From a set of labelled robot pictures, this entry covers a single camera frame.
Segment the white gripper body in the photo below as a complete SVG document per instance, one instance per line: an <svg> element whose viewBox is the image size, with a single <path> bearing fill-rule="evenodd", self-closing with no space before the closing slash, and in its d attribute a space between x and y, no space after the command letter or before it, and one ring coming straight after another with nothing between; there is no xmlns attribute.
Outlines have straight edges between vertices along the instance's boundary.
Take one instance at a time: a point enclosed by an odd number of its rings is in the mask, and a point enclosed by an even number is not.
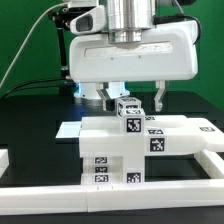
<svg viewBox="0 0 224 224"><path fill-rule="evenodd" d="M198 72L199 22L166 23L148 4L99 5L74 18L69 65L78 83L189 80Z"/></svg>

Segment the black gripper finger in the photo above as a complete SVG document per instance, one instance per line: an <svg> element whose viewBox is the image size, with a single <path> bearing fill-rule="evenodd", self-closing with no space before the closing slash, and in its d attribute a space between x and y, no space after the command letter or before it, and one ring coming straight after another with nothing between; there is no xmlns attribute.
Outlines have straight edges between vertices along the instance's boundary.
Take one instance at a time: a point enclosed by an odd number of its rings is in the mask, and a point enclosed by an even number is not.
<svg viewBox="0 0 224 224"><path fill-rule="evenodd" d="M103 109L105 111L113 111L115 109L115 100L110 98L107 89L109 84L107 82L96 83L96 91L102 100Z"/></svg>
<svg viewBox="0 0 224 224"><path fill-rule="evenodd" d="M157 81L155 83L157 93L154 97L154 103L155 103L155 111L160 112L163 108L163 97L166 94L166 91L168 89L168 82L167 81Z"/></svg>

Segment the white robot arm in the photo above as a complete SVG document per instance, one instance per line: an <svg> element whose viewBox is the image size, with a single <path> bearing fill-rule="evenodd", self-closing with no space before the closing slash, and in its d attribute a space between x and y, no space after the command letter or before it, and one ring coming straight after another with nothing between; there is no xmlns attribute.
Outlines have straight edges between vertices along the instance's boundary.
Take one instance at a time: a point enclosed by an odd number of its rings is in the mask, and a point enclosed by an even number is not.
<svg viewBox="0 0 224 224"><path fill-rule="evenodd" d="M126 93L126 82L154 81L155 109L170 80L198 72L200 22L182 7L196 0L69 0L70 76L79 98L104 102Z"/></svg>

